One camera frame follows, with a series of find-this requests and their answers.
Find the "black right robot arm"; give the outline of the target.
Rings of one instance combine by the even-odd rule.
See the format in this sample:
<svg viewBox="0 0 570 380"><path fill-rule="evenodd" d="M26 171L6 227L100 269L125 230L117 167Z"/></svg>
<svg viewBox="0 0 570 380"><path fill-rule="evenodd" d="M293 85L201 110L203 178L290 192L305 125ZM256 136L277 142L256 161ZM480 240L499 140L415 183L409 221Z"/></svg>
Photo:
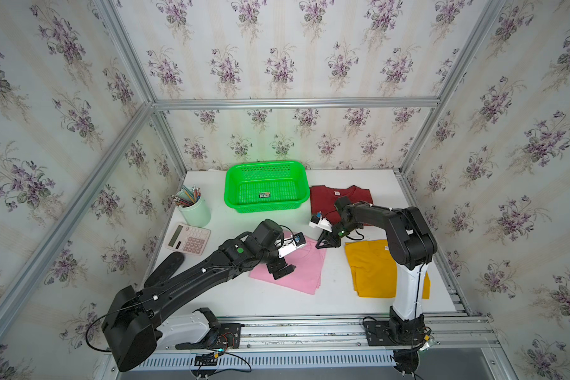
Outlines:
<svg viewBox="0 0 570 380"><path fill-rule="evenodd" d="M353 203L346 196L335 201L340 222L323 228L315 247L339 248L342 239L364 226L374 226L386 234L387 246L397 265L397 288L389 310L389 334L402 342L423 331L422 295L424 281L437 243L417 207L389 208L368 202Z"/></svg>

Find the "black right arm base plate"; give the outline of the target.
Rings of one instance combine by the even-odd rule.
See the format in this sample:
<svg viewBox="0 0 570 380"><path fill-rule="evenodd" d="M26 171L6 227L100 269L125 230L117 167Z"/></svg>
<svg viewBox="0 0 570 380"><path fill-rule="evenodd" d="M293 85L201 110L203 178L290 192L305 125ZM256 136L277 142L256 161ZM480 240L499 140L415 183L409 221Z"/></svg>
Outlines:
<svg viewBox="0 0 570 380"><path fill-rule="evenodd" d="M369 346L410 346L420 349L430 339L432 330L424 324L424 318L378 320L365 317L361 321Z"/></svg>

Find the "pink t-shirt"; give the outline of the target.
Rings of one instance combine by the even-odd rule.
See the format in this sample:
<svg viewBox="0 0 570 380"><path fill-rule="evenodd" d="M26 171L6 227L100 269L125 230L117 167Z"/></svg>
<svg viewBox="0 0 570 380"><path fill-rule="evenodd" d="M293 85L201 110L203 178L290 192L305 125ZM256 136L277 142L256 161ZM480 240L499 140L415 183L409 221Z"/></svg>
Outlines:
<svg viewBox="0 0 570 380"><path fill-rule="evenodd" d="M295 266L294 272L275 280L265 264L256 266L250 272L250 278L270 283L282 288L288 288L307 295L315 295L321 286L321 273L326 260L326 249L318 250L317 242L304 236L307 243L304 247L285 257L288 264Z"/></svg>

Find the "dark red t-shirt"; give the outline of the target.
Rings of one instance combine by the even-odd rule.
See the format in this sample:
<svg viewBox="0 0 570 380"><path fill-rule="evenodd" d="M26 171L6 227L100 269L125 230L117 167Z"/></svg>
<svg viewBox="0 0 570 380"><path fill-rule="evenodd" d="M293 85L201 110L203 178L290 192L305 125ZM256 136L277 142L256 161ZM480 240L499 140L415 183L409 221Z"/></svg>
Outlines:
<svg viewBox="0 0 570 380"><path fill-rule="evenodd" d="M335 202L342 197L348 197L352 203L367 202L373 204L369 189L352 185L348 188L329 188L324 185L310 187L310 208L313 215L321 214L332 225L340 222L340 215L335 208Z"/></svg>

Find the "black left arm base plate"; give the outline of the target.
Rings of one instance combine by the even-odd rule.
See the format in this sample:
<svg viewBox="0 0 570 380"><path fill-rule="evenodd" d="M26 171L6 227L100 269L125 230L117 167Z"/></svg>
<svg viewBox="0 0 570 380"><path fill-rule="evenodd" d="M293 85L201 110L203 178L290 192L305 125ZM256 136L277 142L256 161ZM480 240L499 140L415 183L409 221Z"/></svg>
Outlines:
<svg viewBox="0 0 570 380"><path fill-rule="evenodd" d="M205 349L205 348L234 348L240 346L242 327L240 323L221 324L218 329L212 329L206 337L198 343L180 343L175 345L178 350Z"/></svg>

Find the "yellow t-shirt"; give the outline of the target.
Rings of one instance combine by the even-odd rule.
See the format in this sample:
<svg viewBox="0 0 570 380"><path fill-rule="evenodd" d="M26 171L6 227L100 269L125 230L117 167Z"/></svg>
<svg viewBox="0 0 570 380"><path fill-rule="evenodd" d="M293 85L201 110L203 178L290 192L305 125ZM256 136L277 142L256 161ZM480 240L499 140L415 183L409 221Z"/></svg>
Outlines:
<svg viewBox="0 0 570 380"><path fill-rule="evenodd" d="M394 299L397 294L397 263L386 239L347 243L345 254L354 291L361 298Z"/></svg>

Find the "green plastic basket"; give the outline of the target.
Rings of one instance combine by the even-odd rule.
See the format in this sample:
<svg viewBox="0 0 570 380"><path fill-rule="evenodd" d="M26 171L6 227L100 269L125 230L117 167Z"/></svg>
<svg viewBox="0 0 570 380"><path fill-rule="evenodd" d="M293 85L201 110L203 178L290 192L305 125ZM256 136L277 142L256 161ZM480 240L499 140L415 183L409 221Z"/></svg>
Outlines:
<svg viewBox="0 0 570 380"><path fill-rule="evenodd" d="M306 169L297 161L264 161L226 171L224 202L239 213L297 209L310 199Z"/></svg>

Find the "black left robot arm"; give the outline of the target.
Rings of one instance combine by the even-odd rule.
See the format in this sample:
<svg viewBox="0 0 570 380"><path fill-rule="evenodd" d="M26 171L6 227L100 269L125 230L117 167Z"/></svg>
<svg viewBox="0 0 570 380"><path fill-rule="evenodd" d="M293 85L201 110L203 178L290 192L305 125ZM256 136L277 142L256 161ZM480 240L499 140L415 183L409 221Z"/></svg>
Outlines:
<svg viewBox="0 0 570 380"><path fill-rule="evenodd" d="M278 253L284 243L283 227L266 219L255 231L226 240L205 260L173 278L139 291L132 286L118 291L101 324L117 369L130 371L168 346L215 341L219 321L207 307L194 310L172 326L167 320L204 292L259 264L267 264L277 279L292 273L294 266Z"/></svg>

